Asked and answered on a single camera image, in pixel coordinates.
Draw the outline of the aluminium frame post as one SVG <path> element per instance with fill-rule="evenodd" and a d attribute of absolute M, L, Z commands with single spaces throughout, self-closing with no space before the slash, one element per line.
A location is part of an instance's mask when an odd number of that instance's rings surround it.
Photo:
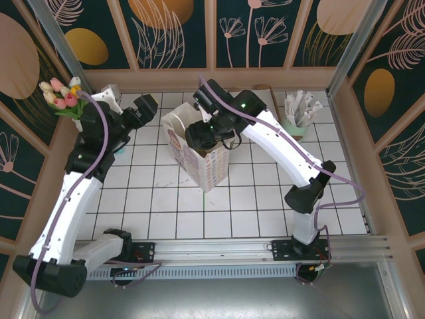
<path fill-rule="evenodd" d="M 62 57 L 70 73 L 79 76 L 82 87 L 89 93 L 92 89 L 84 74 L 76 53 L 70 46 L 61 27 L 71 27 L 84 11 L 82 0 L 26 0 L 35 17 L 46 31 L 55 49 Z"/>
<path fill-rule="evenodd" d="M 371 3 L 362 16 L 358 27 L 355 29 L 355 32 L 337 64 L 329 85 L 326 88 L 328 99 L 332 100 L 335 97 L 349 69 L 382 15 L 387 2 L 388 0 L 371 0 Z"/>

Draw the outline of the paper wrapped straw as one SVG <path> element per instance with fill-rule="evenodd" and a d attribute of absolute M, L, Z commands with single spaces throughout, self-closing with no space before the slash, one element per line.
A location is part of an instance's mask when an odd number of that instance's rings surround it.
<path fill-rule="evenodd" d="M 322 108 L 323 108 L 323 105 L 319 101 L 316 101 L 313 105 L 307 107 L 307 109 L 305 111 L 305 115 L 306 115 L 306 118 L 307 118 L 306 126 L 309 126 L 314 122 L 314 120 L 317 116 L 317 113 Z"/>
<path fill-rule="evenodd" d="M 304 102 L 305 102 L 305 110 L 304 110 L 304 120 L 303 120 L 303 125 L 307 126 L 308 125 L 308 121 L 311 118 L 311 106 L 310 106 L 310 102 L 313 100 L 313 95 L 311 94 L 311 92 L 306 92 L 305 93 L 305 98 L 304 98 Z"/>
<path fill-rule="evenodd" d="M 296 126 L 294 122 L 294 97 L 291 94 L 287 95 L 285 100 L 285 113 L 287 121 L 291 125 Z"/>
<path fill-rule="evenodd" d="M 302 98 L 303 98 L 303 90 L 298 90 L 297 96 L 294 100 L 294 120 L 295 120 L 295 122 L 297 122 L 297 120 L 299 118 L 299 105 L 302 101 Z"/>

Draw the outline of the artificial tulip bouquet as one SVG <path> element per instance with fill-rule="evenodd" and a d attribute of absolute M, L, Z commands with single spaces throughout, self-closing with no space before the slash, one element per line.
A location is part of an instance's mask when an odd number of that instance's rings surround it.
<path fill-rule="evenodd" d="M 78 76 L 72 77 L 68 85 L 63 84 L 57 78 L 51 78 L 49 82 L 42 81 L 39 88 L 47 104 L 55 110 L 58 116 L 67 116 L 78 121 L 83 113 L 86 100 L 77 97 L 81 88 L 81 80 Z"/>

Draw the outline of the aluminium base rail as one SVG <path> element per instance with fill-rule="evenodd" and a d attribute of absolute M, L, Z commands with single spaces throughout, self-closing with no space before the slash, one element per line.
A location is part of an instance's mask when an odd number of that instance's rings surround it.
<path fill-rule="evenodd" d="M 256 265 L 274 261 L 273 238 L 154 240 L 154 260 L 167 265 Z M 392 260 L 388 240 L 381 235 L 330 237 L 331 261 L 363 263 Z"/>

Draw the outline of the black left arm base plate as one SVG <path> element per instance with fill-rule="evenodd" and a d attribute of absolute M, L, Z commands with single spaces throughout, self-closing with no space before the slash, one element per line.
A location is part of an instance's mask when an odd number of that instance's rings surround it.
<path fill-rule="evenodd" d="M 119 265 L 136 265 L 153 263 L 155 243 L 124 243 L 121 253 L 106 261 L 106 263 Z"/>

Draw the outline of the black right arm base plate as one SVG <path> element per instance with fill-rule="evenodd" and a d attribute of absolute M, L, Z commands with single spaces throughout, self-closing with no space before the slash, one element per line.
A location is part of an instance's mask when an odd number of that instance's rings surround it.
<path fill-rule="evenodd" d="M 318 239 L 309 245 L 295 239 L 273 240 L 271 252 L 274 261 L 319 261 L 329 258 L 326 239 Z"/>

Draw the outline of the white printed paper bag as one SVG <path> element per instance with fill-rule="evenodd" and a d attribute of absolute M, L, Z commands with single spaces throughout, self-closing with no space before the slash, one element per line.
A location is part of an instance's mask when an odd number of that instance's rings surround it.
<path fill-rule="evenodd" d="M 172 158 L 207 193 L 228 177 L 230 151 L 220 142 L 207 151 L 189 147 L 185 130 L 202 120 L 201 113 L 185 102 L 162 116 L 160 122 Z"/>

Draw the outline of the mint green straw holder cup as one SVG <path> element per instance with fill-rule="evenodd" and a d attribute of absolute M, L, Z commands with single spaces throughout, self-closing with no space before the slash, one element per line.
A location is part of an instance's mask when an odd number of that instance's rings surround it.
<path fill-rule="evenodd" d="M 300 142 L 303 140 L 303 138 L 306 136 L 307 132 L 310 129 L 310 126 L 306 127 L 297 127 L 290 124 L 290 122 L 284 118 L 282 120 L 282 128 L 297 142 Z"/>

